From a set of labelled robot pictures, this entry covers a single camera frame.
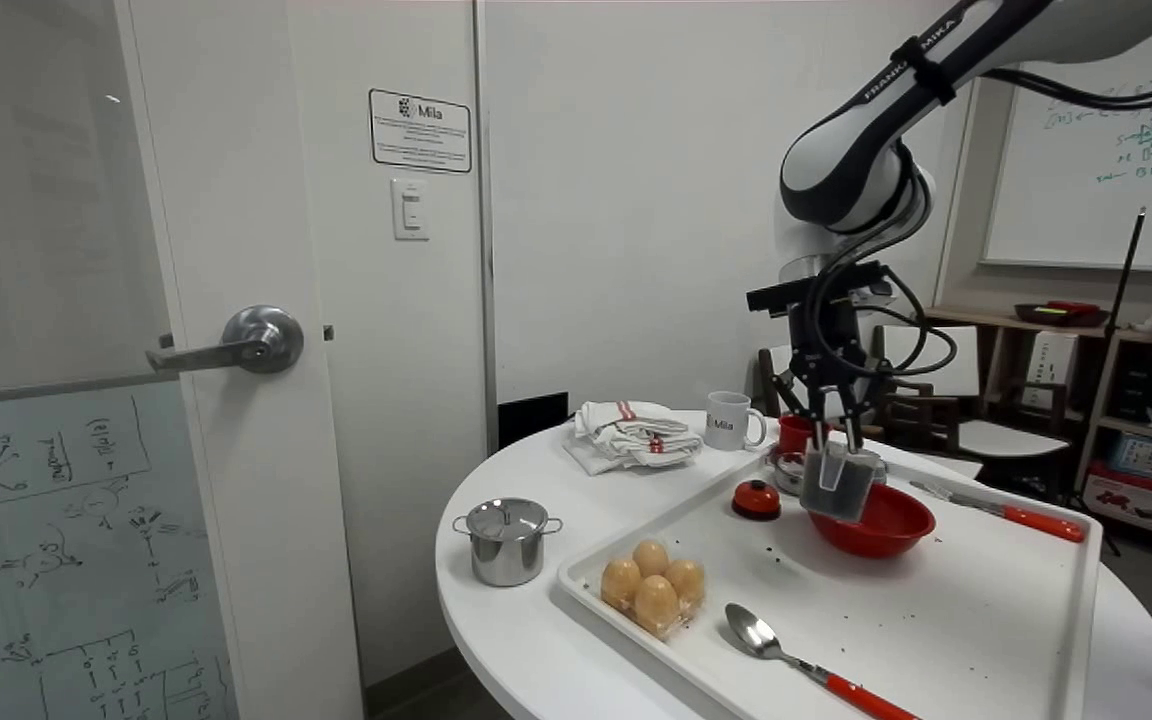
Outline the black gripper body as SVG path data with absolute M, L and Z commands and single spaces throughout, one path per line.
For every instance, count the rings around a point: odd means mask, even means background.
M 792 378 L 807 387 L 812 414 L 823 414 L 823 396 L 838 396 L 845 417 L 859 417 L 882 371 L 886 366 L 859 343 L 853 308 L 792 314 Z

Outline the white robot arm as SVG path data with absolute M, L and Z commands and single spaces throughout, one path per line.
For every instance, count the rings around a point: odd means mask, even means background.
M 780 205 L 817 248 L 788 308 L 788 371 L 807 391 L 817 435 L 828 429 L 828 396 L 839 396 L 847 445 L 859 450 L 863 386 L 882 366 L 855 339 L 853 278 L 934 216 L 934 177 L 903 138 L 934 111 L 958 108 L 977 84 L 1011 84 L 1093 111 L 1143 111 L 1152 90 L 1093 94 L 1040 77 L 1040 64 L 1097 64 L 1143 41 L 1152 41 L 1152 0 L 953 0 L 788 146 Z

